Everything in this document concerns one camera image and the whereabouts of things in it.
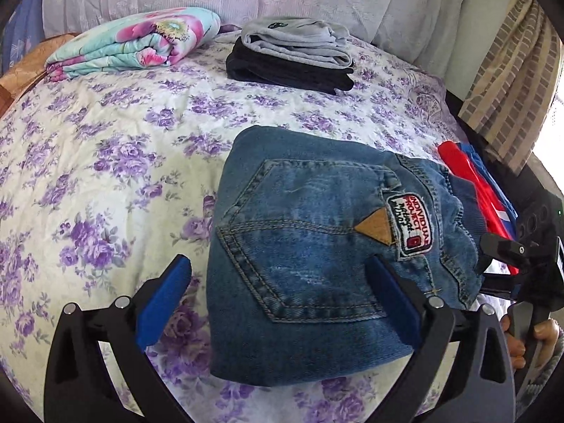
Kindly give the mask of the grey knit sleeve forearm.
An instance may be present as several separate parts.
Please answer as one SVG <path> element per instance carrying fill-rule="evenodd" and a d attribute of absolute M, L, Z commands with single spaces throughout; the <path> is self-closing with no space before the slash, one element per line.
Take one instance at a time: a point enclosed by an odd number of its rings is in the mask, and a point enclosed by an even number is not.
<path fill-rule="evenodd" d="M 534 379 L 532 383 L 527 385 L 526 391 L 523 393 L 523 395 L 516 400 L 516 417 L 520 417 L 526 411 L 526 409 L 529 408 L 530 405 L 532 405 L 533 401 L 540 394 L 540 392 L 542 392 L 543 388 L 548 383 L 554 370 L 556 369 L 556 366 L 558 365 L 558 362 L 563 355 L 563 349 L 563 330 L 559 330 L 556 346 L 554 347 L 551 359 L 540 370 L 539 375 L 536 376 L 536 379 Z"/>

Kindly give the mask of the person's right hand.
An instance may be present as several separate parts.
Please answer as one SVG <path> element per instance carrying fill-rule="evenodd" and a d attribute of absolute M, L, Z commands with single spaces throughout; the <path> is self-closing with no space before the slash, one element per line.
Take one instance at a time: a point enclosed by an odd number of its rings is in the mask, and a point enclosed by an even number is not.
<path fill-rule="evenodd" d="M 509 334 L 511 318 L 508 314 L 504 315 L 500 322 L 502 331 L 506 335 L 506 342 L 513 369 L 523 369 L 526 366 L 526 348 L 522 341 Z M 536 368 L 544 368 L 551 360 L 556 343 L 559 338 L 559 324 L 554 319 L 545 320 L 534 327 L 534 337 L 541 343 L 541 349 L 536 361 Z"/>

